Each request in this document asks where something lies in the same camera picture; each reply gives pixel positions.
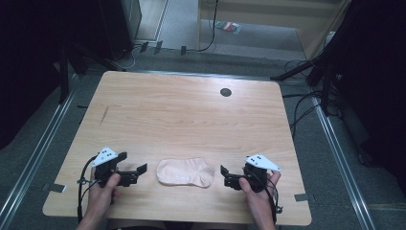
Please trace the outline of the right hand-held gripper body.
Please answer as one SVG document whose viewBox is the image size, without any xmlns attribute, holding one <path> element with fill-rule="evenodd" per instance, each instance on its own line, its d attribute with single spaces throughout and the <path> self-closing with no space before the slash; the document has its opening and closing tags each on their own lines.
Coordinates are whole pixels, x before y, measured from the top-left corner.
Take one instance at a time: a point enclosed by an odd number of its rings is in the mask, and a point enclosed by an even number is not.
<svg viewBox="0 0 406 230">
<path fill-rule="evenodd" d="M 280 166 L 261 153 L 245 157 L 243 171 L 251 189 L 255 193 L 259 193 L 265 189 L 267 184 L 267 171 L 280 172 L 281 170 L 282 168 Z"/>
</svg>

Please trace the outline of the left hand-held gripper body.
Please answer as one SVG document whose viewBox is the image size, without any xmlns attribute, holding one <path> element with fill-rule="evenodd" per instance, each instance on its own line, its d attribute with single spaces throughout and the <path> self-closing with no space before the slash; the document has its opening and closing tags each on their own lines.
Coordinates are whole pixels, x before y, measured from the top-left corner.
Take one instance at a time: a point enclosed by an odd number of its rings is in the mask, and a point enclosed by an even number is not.
<svg viewBox="0 0 406 230">
<path fill-rule="evenodd" d="M 104 187 L 109 177 L 116 171 L 117 164 L 124 161 L 127 152 L 117 153 L 109 147 L 103 147 L 92 163 L 94 176 L 98 184 Z"/>
</svg>

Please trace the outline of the person's right hand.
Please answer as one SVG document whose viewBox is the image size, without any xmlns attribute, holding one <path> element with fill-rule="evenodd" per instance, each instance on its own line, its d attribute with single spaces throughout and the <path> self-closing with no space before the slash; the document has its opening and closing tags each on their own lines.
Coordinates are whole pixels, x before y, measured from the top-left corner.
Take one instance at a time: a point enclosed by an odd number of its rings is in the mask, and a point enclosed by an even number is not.
<svg viewBox="0 0 406 230">
<path fill-rule="evenodd" d="M 281 173 L 272 171 L 268 175 L 267 187 L 260 193 L 255 193 L 245 178 L 239 179 L 242 191 L 245 193 L 248 208 L 254 222 L 259 219 L 272 219 L 273 212 L 270 204 L 270 198 L 275 193 L 275 187 L 281 178 Z"/>
</svg>

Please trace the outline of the person's left hand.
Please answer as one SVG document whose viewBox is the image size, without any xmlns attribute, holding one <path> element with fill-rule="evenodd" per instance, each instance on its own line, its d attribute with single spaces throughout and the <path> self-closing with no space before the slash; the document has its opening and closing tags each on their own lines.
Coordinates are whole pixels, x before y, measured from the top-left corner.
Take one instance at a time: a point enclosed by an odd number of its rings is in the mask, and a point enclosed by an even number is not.
<svg viewBox="0 0 406 230">
<path fill-rule="evenodd" d="M 90 188 L 88 205 L 83 219 L 101 221 L 106 217 L 110 205 L 119 195 L 120 180 L 121 176 L 113 173 L 103 187 L 96 183 Z"/>
</svg>

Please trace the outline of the black cabinet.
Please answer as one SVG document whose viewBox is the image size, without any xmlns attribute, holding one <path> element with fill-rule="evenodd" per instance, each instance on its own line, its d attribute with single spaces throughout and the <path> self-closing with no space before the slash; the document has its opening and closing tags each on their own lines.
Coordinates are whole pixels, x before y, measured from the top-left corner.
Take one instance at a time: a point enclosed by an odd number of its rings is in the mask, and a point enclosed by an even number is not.
<svg viewBox="0 0 406 230">
<path fill-rule="evenodd" d="M 117 60 L 133 49 L 142 20 L 139 0 L 99 0 L 106 57 Z"/>
</svg>

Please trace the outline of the colourful packet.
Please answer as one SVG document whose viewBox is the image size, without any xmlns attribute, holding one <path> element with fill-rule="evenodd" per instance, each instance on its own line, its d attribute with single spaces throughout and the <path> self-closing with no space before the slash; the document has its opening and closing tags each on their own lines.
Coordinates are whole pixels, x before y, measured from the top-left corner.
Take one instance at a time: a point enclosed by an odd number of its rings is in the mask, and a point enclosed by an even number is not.
<svg viewBox="0 0 406 230">
<path fill-rule="evenodd" d="M 238 35 L 240 32 L 240 25 L 230 21 L 216 21 L 215 26 L 223 31 Z"/>
</svg>

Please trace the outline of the light wooden platform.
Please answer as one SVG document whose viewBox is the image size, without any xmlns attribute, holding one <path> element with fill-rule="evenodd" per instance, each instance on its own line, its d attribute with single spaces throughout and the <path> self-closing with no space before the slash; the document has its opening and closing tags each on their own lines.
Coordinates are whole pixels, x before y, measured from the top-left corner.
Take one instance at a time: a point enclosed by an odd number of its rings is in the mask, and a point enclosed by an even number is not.
<svg viewBox="0 0 406 230">
<path fill-rule="evenodd" d="M 323 49 L 327 35 L 337 29 L 351 0 L 198 0 L 196 47 L 200 46 L 201 20 L 216 18 L 237 23 L 294 28 L 307 59 Z"/>
</svg>

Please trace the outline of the metal floor rail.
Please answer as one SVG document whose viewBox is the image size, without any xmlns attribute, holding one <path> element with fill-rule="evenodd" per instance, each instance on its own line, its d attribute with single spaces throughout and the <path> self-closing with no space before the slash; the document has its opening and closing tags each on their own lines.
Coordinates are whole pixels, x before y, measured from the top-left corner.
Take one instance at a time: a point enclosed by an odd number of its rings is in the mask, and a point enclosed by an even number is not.
<svg viewBox="0 0 406 230">
<path fill-rule="evenodd" d="M 358 218 L 359 224 L 362 230 L 376 230 L 376 226 L 372 220 L 372 216 L 368 205 L 356 183 L 353 173 L 350 169 L 350 165 L 343 152 L 340 142 L 336 136 L 335 130 L 331 124 L 329 117 L 327 117 L 322 108 L 321 101 L 317 98 L 312 99 L 313 104 L 316 107 L 316 113 L 319 122 L 323 128 L 327 142 L 335 159 L 337 168 L 343 179 L 346 191 L 349 195 L 352 209 Z"/>
<path fill-rule="evenodd" d="M 23 126 L 16 138 L 0 150 L 0 189 L 7 188 L 7 193 L 0 195 L 0 230 L 6 230 L 10 225 L 81 79 L 82 76 L 77 74 L 69 77 L 71 89 L 66 98 L 60 102 L 58 95 L 52 94 Z"/>
</svg>

